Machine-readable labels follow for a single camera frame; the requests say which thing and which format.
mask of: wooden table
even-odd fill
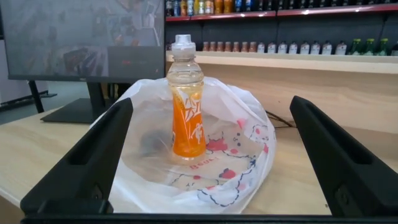
[[[0,196],[3,198],[0,198],[0,207],[5,208],[0,209],[0,217],[3,219],[7,215],[14,215],[13,220],[21,217],[22,213],[15,209],[21,199],[88,130],[88,125],[41,122],[39,119],[47,113],[0,126]],[[398,134],[348,131],[398,170]],[[244,213],[330,214],[297,130],[277,129],[277,140],[274,166]]]

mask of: light wood surface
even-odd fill
[[[298,95],[342,126],[398,134],[398,57],[198,52],[196,61],[205,76],[249,90],[284,119]]]
[[[264,68],[294,68],[334,72],[366,72],[398,75],[398,57],[352,55],[259,54],[244,52],[197,52],[200,64]],[[171,52],[167,61],[172,62]]]
[[[42,123],[39,119],[45,114],[0,126],[0,196],[11,207],[19,206],[23,196],[88,130],[87,125]],[[397,134],[348,131],[398,170]],[[277,129],[277,140],[274,166],[244,213],[330,214],[297,130]]]

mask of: monitor screen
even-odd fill
[[[165,75],[163,0],[1,0],[10,79]]]

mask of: bottle on shelf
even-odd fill
[[[216,51],[216,42],[215,41],[210,42],[209,51],[212,51],[212,52]]]
[[[235,12],[243,12],[242,0],[235,0]]]
[[[213,12],[212,7],[212,0],[205,1],[205,14],[210,15]]]
[[[313,44],[311,45],[311,52],[310,52],[310,54],[312,54],[312,55],[318,55],[320,49],[321,49],[321,46],[320,46],[320,44],[318,43],[318,41],[314,41]]]
[[[215,0],[214,2],[215,14],[224,13],[224,1],[223,0]]]
[[[174,16],[181,16],[181,0],[174,0]]]
[[[248,52],[249,51],[249,48],[248,48],[248,43],[245,41],[245,42],[242,42],[242,49],[241,49],[241,52]]]
[[[269,54],[276,53],[276,44],[274,42],[271,42],[271,43],[268,44],[267,53],[269,53]]]
[[[278,0],[278,10],[284,9],[284,0]]]
[[[172,0],[166,1],[166,16],[174,16],[174,6]]]
[[[363,55],[374,55],[374,39],[370,38],[366,40],[365,49]]]
[[[254,0],[246,0],[246,12],[253,11]]]
[[[289,54],[297,54],[297,44],[293,41],[289,46]]]
[[[319,1],[319,7],[328,7],[326,0],[320,0]]]
[[[330,1],[330,6],[331,6],[331,7],[340,6],[339,0],[331,0],[331,1]]]
[[[187,16],[188,15],[188,3],[187,3],[187,0],[181,0],[180,1],[180,11],[181,11],[181,16]]]
[[[307,8],[307,1],[306,0],[300,0],[300,4],[298,5],[299,9],[306,9]]]
[[[240,52],[239,42],[234,42],[234,48],[232,49],[232,52]]]
[[[203,51],[209,51],[209,42],[205,41],[203,43]]]
[[[336,54],[335,55],[346,55],[347,45],[344,41],[340,41],[340,43],[336,46]]]
[[[224,13],[232,13],[233,7],[233,0],[224,0]]]
[[[266,5],[267,6],[267,11],[273,10],[273,5],[272,5],[273,2],[274,2],[273,0],[267,0],[267,5]]]
[[[310,45],[305,40],[303,44],[300,46],[300,54],[310,54]]]
[[[187,11],[188,11],[188,16],[193,16],[195,15],[195,1],[194,0],[188,0],[187,1]]]
[[[286,54],[287,44],[285,41],[282,41],[278,46],[278,54]]]
[[[289,0],[289,9],[295,9],[295,1]]]
[[[224,52],[224,43],[221,41],[217,43],[217,52]]]
[[[398,56],[398,42],[392,47],[391,56]]]
[[[387,56],[387,42],[387,38],[380,40],[380,51],[377,53],[378,56]]]
[[[166,76],[173,96],[174,111],[171,158],[178,164],[189,165],[202,160],[206,152],[200,109],[205,76],[195,62],[196,46],[190,35],[175,36],[172,54],[174,63]]]
[[[255,41],[250,42],[249,52],[257,52],[257,43]]]
[[[204,15],[206,12],[206,2],[205,0],[198,0],[198,14],[197,15]]]
[[[203,6],[203,13],[205,13],[204,7],[205,7],[205,2],[204,0],[202,1],[202,6]],[[194,15],[199,15],[199,4],[201,2],[200,0],[195,0],[195,2],[193,2],[193,13]]]
[[[309,1],[308,1],[308,8],[311,9],[311,8],[313,8],[313,7],[314,7],[313,0],[309,0]]]
[[[333,47],[331,46],[329,40],[327,40],[322,46],[322,55],[331,55]]]
[[[258,11],[264,11],[264,1],[263,0],[258,0]]]
[[[266,45],[263,42],[257,46],[257,53],[264,53],[266,51]]]
[[[231,42],[227,41],[225,42],[225,52],[231,52],[232,51],[232,46],[231,46]]]
[[[349,52],[350,55],[360,55],[360,44],[361,39],[354,39],[353,45],[351,46],[351,50]]]

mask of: orange label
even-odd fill
[[[201,92],[173,90],[173,152],[179,156],[196,157],[206,151],[200,105]]]

